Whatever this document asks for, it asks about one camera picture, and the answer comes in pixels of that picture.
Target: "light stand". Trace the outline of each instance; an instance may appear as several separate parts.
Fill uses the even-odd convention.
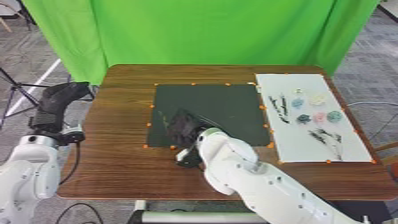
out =
[[[22,112],[26,112],[28,110],[31,110],[33,108],[37,108],[37,106],[38,106],[38,101],[33,98],[31,94],[22,89],[22,87],[28,86],[28,87],[42,87],[42,88],[45,88],[47,86],[31,85],[31,84],[24,84],[24,83],[15,82],[13,79],[12,79],[12,77],[8,76],[6,72],[3,71],[1,67],[0,67],[0,73],[1,73],[0,76],[1,76],[3,80],[10,84],[8,99],[6,99],[5,109],[3,109],[1,120],[0,120],[0,130],[1,130],[5,119],[8,117],[15,116],[17,114],[21,114]],[[26,108],[26,109],[22,109],[22,110],[19,110],[12,114],[6,114],[8,113],[8,107],[10,107],[10,102],[12,102],[12,99],[13,99],[13,93],[15,93],[15,91],[21,93],[22,97],[26,98],[26,100],[28,100],[28,102],[31,104],[31,107]]]

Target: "green backdrop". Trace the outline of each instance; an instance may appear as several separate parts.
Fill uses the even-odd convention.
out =
[[[77,81],[113,64],[317,65],[331,74],[378,0],[24,0]]]

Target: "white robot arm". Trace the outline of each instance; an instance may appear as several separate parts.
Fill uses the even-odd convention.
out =
[[[61,130],[63,110],[88,93],[88,83],[65,83],[42,92],[31,134],[21,137],[0,166],[0,224],[28,224],[38,201],[58,189],[58,146],[83,141],[81,127]]]
[[[29,223],[35,205],[53,196],[58,179],[56,142],[28,135],[0,167],[0,224]]]
[[[209,185],[221,194],[239,194],[248,209],[271,224],[358,223],[276,167],[257,161],[252,147],[218,128],[202,131],[195,147]]]

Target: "floor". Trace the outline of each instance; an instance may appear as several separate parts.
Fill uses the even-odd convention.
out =
[[[47,67],[51,66],[56,55],[42,38],[38,29],[31,27],[28,31],[22,20],[5,20],[13,30],[6,33],[0,27],[0,66],[10,76],[21,82],[35,82]],[[53,85],[67,80],[67,71],[61,64],[56,66],[42,84]],[[398,24],[376,10],[369,18],[363,30],[346,54],[335,76],[333,83],[347,103],[358,101],[394,102],[398,103]],[[0,112],[5,108],[6,82],[0,80]],[[67,121],[83,121],[90,103],[74,102],[67,110]],[[379,134],[372,137],[379,127],[398,113],[398,109],[388,105],[362,104],[351,106],[355,118],[374,146],[398,141],[398,118],[388,123]],[[0,131],[0,161],[6,159],[19,137],[28,131],[26,123],[31,112],[12,117],[5,122]],[[69,148],[60,149],[60,163],[63,162]],[[390,149],[379,153],[387,156],[398,153]],[[77,201],[63,200],[58,197],[38,203],[35,210],[33,224],[54,223],[58,214],[69,205]],[[124,224],[131,210],[132,201],[83,201],[99,210],[106,224]],[[398,200],[387,202],[388,210],[398,217]],[[241,211],[243,204],[225,202],[150,202],[148,209],[170,211],[172,209],[188,211]],[[76,207],[67,213],[61,223],[81,223],[93,221],[93,216],[84,207]]]

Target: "white paper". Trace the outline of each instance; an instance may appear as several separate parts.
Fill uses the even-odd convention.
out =
[[[369,162],[369,152],[353,130],[353,126],[340,111],[340,106],[328,89],[324,79],[319,74],[257,74],[257,84],[260,88],[262,103],[266,106],[266,116],[269,121],[269,128],[273,130],[273,139],[276,145],[278,159],[282,162]],[[299,88],[303,93],[298,95],[294,89]],[[312,96],[324,94],[324,103],[317,106],[308,104]],[[276,99],[280,106],[280,95],[285,98],[287,105],[287,120],[285,124],[278,118],[278,114],[268,99],[271,96]],[[291,101],[296,98],[303,99],[303,105],[299,109],[292,108]],[[328,113],[339,111],[342,119],[337,123],[330,123],[324,119],[321,123],[310,121],[307,124],[296,122],[296,117],[307,114],[312,119],[312,115],[317,112]],[[340,135],[340,159],[335,157],[335,153],[328,146],[308,135],[308,130],[323,129],[328,133]]]

